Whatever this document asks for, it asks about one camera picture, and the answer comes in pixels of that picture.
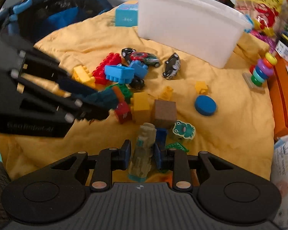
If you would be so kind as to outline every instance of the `white box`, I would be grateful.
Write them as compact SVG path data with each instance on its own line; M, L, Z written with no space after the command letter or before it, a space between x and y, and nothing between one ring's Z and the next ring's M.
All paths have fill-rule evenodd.
M138 35L223 68L245 28L245 16L215 0L138 0Z
M280 55L280 57L282 57L285 61L288 62L288 47L284 43L279 41L277 43L275 51Z
M277 186L282 195L282 204L274 223L281 229L288 229L288 136L282 137L274 145L271 182Z

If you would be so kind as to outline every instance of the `moai figurine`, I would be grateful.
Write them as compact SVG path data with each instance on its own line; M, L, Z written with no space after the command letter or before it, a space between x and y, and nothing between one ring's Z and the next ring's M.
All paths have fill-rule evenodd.
M153 144L156 140L155 126L144 123L140 126L137 143L129 166L128 178L136 182L144 182L151 169L151 157Z

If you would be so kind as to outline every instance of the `brown wooden block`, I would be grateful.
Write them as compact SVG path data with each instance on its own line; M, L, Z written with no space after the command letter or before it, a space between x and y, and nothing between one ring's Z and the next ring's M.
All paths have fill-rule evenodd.
M177 120L176 103L156 99L152 117L156 128L170 129Z

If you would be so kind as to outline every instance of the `red toy car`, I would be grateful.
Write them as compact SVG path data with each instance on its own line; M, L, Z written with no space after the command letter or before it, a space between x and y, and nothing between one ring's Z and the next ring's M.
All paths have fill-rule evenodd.
M143 64L148 66L159 67L160 61L157 56L153 55L152 53L144 53L144 52L133 52L130 54L131 61L139 60Z

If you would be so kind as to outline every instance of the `black and blue backpack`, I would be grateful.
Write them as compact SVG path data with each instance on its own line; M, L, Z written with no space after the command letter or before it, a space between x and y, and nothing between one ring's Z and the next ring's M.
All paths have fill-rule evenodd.
M36 43L55 30L112 8L107 0L24 0L0 12L0 32Z

